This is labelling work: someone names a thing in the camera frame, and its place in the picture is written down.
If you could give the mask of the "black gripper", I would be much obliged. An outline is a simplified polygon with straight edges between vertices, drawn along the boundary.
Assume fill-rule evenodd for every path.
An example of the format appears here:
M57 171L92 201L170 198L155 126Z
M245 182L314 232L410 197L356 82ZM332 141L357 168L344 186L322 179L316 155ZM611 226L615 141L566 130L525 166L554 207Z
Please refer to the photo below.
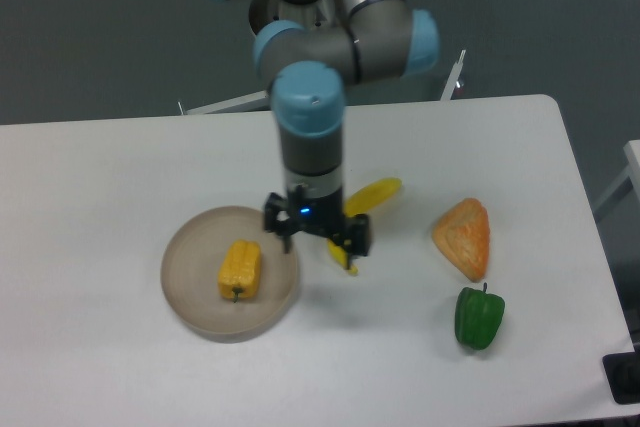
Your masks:
M341 240L344 269L351 271L355 257L366 257L372 245L368 214L346 217L343 212L343 188L329 195L311 198L301 185L287 189L287 200L270 193L263 207L263 229L275 234L289 253L291 238L298 232L330 240Z

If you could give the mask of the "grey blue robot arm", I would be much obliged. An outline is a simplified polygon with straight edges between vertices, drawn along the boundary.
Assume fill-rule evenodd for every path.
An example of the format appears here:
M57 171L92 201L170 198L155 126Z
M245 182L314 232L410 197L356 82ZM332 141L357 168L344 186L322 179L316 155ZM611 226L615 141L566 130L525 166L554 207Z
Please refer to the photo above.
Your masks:
M372 241L368 216L343 207L344 90L427 72L439 56L438 29L406 0L278 1L253 47L285 174L284 193L266 200L264 228L284 244L299 232L324 238L350 269Z

